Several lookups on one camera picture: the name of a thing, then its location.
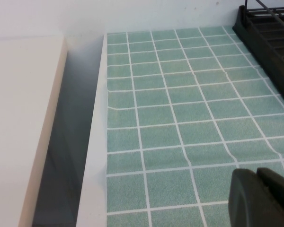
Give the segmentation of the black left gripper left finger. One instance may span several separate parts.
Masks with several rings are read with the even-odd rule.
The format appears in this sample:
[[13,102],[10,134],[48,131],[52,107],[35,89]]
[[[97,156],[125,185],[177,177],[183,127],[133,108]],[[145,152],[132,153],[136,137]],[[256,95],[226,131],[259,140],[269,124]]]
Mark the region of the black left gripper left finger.
[[228,211],[232,227],[284,227],[267,188],[249,169],[232,172]]

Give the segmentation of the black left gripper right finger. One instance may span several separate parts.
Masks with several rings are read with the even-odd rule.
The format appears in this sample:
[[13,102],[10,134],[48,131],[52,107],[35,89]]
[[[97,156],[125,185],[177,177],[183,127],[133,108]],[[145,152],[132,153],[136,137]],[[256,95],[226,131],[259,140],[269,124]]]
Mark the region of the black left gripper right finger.
[[271,203],[284,220],[284,177],[266,167],[258,168],[257,176],[267,188]]

